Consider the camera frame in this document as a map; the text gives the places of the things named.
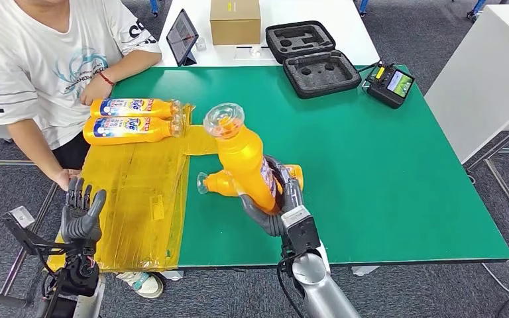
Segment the person's right hand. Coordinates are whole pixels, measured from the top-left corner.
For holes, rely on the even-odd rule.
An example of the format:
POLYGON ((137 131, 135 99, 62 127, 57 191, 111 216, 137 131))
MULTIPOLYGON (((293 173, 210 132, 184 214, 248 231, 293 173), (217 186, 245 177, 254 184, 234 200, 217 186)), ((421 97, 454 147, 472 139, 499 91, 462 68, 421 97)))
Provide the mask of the person's right hand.
POLYGON ((60 186, 61 189, 67 191, 70 180, 72 178, 78 178, 80 174, 81 170, 63 169, 58 173, 54 181, 60 186))

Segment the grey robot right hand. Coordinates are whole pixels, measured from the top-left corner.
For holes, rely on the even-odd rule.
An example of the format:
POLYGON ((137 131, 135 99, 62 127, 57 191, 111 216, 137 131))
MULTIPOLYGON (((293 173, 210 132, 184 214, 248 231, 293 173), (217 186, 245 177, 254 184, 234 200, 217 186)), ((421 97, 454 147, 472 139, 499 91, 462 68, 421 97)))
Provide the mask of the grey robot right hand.
POLYGON ((286 165, 281 163, 275 157, 265 154, 272 175, 276 177, 277 184, 282 186, 282 193, 276 193, 276 204, 278 212, 275 215, 269 215, 262 211, 253 199, 245 194, 238 193, 242 201, 243 211, 259 225, 263 231, 272 236, 279 237, 286 234, 286 228, 280 218, 281 214, 287 213, 293 208, 303 204, 303 195, 299 181, 290 175, 286 165))

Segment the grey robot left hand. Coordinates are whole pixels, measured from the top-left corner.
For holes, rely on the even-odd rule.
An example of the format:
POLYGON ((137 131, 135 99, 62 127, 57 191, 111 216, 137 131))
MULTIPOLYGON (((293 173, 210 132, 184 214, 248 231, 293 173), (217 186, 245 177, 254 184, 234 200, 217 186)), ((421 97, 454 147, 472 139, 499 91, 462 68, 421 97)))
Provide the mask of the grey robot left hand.
POLYGON ((68 184, 66 202, 62 208, 60 235, 67 244, 76 240, 90 240, 97 243, 102 232, 99 216, 105 205, 107 192, 98 190, 90 199, 92 186, 87 185, 83 191, 84 179, 72 178, 68 184))

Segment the person's left hand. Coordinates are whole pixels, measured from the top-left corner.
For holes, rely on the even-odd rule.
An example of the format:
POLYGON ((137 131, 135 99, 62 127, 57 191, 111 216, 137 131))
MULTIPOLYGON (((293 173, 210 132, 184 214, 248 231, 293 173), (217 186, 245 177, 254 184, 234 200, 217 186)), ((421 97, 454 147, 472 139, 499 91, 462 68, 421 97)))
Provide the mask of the person's left hand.
POLYGON ((111 94, 112 83, 97 74, 85 87, 80 95, 80 102, 83 105, 91 105, 95 99, 105 99, 111 94))

